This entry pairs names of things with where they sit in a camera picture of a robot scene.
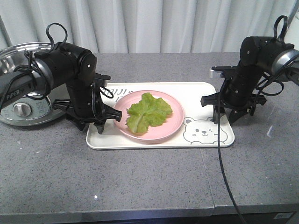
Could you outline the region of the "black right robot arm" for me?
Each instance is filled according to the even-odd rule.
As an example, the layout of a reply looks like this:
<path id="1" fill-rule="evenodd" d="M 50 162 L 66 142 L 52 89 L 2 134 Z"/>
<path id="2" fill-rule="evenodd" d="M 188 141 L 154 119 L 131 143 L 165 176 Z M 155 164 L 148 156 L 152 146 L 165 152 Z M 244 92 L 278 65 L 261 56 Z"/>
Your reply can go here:
<path id="1" fill-rule="evenodd" d="M 212 121 L 219 123 L 225 109 L 231 109 L 228 120 L 234 123 L 242 116 L 254 115 L 257 104 L 266 103 L 264 89 L 272 83 L 299 83 L 299 52 L 291 43 L 285 43 L 288 18 L 281 15 L 275 21 L 273 36 L 246 37 L 240 48 L 237 66 L 216 66 L 224 82 L 218 93 L 203 96 L 202 106 L 212 105 Z"/>

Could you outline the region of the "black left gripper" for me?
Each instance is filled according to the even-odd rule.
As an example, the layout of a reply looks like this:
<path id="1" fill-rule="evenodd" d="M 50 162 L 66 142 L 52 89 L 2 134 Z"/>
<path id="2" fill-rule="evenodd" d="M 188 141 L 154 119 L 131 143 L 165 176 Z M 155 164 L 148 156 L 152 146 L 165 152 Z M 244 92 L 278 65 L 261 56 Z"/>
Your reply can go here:
<path id="1" fill-rule="evenodd" d="M 101 87 L 105 89 L 109 75 L 96 74 L 95 79 L 86 83 L 73 79 L 66 83 L 69 99 L 56 99 L 53 108 L 67 114 L 66 118 L 83 130 L 87 123 L 93 123 L 98 134 L 102 134 L 107 119 L 121 121 L 122 111 L 116 110 L 102 102 Z"/>

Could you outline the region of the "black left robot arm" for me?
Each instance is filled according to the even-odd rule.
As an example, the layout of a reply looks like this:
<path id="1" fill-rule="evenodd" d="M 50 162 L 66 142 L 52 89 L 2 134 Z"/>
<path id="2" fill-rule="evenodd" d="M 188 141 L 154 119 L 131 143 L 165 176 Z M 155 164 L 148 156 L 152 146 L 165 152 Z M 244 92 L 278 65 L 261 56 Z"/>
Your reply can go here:
<path id="1" fill-rule="evenodd" d="M 122 113 L 102 101 L 113 98 L 108 75 L 96 73 L 96 56 L 70 43 L 32 42 L 0 52 L 0 120 L 14 126 L 40 125 L 61 116 L 79 130 Z"/>

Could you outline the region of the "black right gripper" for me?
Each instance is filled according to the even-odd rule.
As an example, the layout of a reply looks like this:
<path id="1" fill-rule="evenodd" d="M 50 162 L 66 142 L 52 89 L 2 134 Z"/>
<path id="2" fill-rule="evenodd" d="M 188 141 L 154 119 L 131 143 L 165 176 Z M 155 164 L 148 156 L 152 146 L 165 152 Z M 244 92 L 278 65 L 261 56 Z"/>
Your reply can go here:
<path id="1" fill-rule="evenodd" d="M 225 99 L 220 92 L 203 96 L 200 100 L 202 106 L 214 105 L 213 106 L 213 118 L 212 121 L 214 124 L 218 124 L 222 116 L 225 115 L 225 108 L 231 109 L 231 112 L 228 116 L 230 123 L 236 122 L 242 116 L 249 114 L 253 116 L 255 113 L 256 105 L 264 105 L 266 103 L 266 98 L 264 95 L 253 94 L 247 98 L 233 98 L 233 101 L 230 102 L 228 99 Z"/>

